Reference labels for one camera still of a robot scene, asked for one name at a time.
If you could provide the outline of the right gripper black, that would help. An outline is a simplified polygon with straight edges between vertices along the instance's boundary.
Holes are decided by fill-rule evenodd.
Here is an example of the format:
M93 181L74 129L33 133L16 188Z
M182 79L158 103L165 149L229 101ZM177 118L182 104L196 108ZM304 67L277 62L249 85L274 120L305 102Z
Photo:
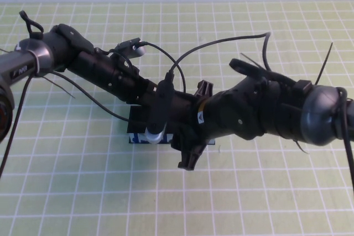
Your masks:
M213 94L213 88L213 83L202 80L193 95L174 98L171 147L181 152L180 169L194 170L210 140L227 135L226 107L219 99L221 94Z

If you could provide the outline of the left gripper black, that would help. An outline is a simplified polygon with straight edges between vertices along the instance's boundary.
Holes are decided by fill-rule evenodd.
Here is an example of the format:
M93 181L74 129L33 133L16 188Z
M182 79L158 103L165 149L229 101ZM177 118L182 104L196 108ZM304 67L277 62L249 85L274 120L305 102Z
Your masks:
M123 57L112 55L110 59L114 66L110 91L128 104L150 106L153 103L154 89L157 84L140 76L137 67L133 66L130 69L126 66Z

